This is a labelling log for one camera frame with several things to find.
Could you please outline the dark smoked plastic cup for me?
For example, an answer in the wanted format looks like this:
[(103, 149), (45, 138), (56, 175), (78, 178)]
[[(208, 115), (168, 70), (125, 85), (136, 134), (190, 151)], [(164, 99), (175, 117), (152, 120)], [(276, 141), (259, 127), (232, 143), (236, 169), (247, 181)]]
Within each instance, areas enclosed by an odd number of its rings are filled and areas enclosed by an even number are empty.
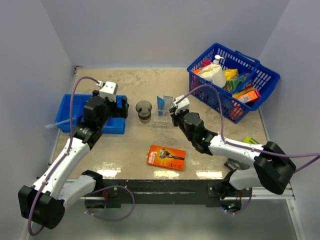
[(138, 119), (142, 124), (147, 124), (150, 122), (152, 114), (152, 104), (149, 101), (139, 101), (135, 106), (135, 110), (138, 114)]

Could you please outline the white toothbrush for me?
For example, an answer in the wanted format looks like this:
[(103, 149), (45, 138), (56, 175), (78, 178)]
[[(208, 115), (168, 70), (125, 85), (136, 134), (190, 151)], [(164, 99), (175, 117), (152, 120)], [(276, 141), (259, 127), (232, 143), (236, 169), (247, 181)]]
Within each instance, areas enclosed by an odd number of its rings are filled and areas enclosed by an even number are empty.
[(58, 126), (58, 125), (69, 123), (70, 121), (73, 121), (75, 119), (76, 119), (76, 117), (74, 116), (72, 119), (69, 118), (69, 119), (66, 119), (66, 120), (63, 120), (63, 121), (59, 121), (59, 122), (56, 122), (56, 123), (53, 123), (53, 124), (47, 124), (47, 125), (44, 126), (44, 128), (47, 129), (47, 130), (48, 129), (52, 129), (52, 128)]

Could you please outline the white toothpaste tube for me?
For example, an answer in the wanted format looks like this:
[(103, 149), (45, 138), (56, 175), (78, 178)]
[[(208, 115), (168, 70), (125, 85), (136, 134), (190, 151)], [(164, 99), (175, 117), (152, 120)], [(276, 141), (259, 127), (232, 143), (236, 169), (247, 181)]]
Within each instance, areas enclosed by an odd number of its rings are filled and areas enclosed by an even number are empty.
[(163, 100), (164, 100), (164, 111), (169, 112), (169, 110), (172, 108), (173, 97), (164, 95)]

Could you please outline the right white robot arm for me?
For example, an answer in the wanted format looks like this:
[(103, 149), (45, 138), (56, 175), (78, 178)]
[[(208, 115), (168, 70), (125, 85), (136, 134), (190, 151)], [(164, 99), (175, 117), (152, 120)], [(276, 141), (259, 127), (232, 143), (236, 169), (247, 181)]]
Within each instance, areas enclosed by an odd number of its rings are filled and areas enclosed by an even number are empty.
[(246, 188), (263, 187), (271, 193), (281, 195), (296, 171), (296, 165), (284, 156), (282, 149), (274, 142), (248, 144), (223, 139), (216, 132), (205, 128), (196, 112), (170, 109), (175, 127), (179, 127), (192, 146), (201, 154), (220, 156), (237, 160), (249, 166), (246, 170), (230, 171), (221, 183), (221, 191), (233, 197)]

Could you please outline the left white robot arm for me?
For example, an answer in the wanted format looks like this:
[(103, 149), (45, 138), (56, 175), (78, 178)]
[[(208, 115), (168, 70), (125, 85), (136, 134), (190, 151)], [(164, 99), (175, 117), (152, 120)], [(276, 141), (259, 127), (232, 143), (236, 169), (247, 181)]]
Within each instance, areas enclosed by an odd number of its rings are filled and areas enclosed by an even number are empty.
[(21, 216), (48, 229), (54, 229), (65, 211), (82, 196), (99, 196), (103, 192), (102, 175), (91, 170), (83, 172), (69, 186), (65, 183), (103, 135), (107, 122), (128, 117), (125, 95), (117, 95), (115, 101), (93, 95), (82, 106), (76, 126), (57, 159), (32, 186), (24, 185), (18, 192)]

